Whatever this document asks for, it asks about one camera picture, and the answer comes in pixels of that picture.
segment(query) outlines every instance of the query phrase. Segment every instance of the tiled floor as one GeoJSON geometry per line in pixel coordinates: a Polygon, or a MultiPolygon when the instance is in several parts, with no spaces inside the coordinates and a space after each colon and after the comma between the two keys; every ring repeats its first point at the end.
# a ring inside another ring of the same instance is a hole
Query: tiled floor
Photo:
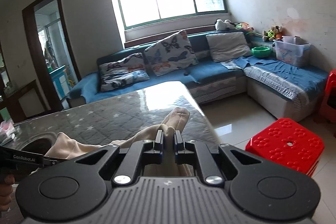
{"type": "MultiPolygon", "coordinates": [[[[223,143],[244,149],[249,139],[277,119],[246,94],[202,106],[223,143]]],[[[317,224],[336,224],[336,126],[316,124],[311,117],[300,122],[324,141],[325,150],[313,178],[322,198],[314,214],[317,224]]]]}

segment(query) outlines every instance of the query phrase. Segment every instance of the stool top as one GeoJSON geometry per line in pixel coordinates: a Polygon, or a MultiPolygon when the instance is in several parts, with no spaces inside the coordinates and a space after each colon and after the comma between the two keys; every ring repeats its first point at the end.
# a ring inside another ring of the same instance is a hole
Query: stool top
{"type": "Polygon", "coordinates": [[[272,123],[247,146],[254,154],[308,175],[324,149],[319,136],[289,118],[272,123]]]}

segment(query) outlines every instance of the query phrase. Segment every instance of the sofa armrest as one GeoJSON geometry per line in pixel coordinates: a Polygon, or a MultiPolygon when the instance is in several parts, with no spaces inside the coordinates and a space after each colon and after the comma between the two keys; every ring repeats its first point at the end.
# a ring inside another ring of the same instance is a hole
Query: sofa armrest
{"type": "Polygon", "coordinates": [[[90,73],[80,80],[69,92],[67,98],[71,101],[74,99],[84,98],[88,104],[92,98],[98,93],[99,75],[98,72],[90,73]]]}

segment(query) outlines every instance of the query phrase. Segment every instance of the silver bolt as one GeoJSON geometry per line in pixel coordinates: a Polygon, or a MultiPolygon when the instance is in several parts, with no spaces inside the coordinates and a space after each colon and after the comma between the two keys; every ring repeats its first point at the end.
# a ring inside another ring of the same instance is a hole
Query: silver bolt
{"type": "Polygon", "coordinates": [[[131,181],[131,178],[129,176],[125,175],[119,175],[114,178],[114,182],[119,183],[119,184],[126,184],[131,181]]]}
{"type": "Polygon", "coordinates": [[[223,179],[219,176],[208,176],[205,181],[209,184],[216,185],[223,182],[223,179]]]}

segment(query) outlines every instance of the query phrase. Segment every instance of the green bowl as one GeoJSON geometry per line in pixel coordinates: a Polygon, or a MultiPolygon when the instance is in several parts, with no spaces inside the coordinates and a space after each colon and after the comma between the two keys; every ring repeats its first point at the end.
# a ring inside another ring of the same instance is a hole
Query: green bowl
{"type": "Polygon", "coordinates": [[[267,47],[254,47],[251,52],[255,57],[265,58],[271,55],[272,49],[267,47]]]}

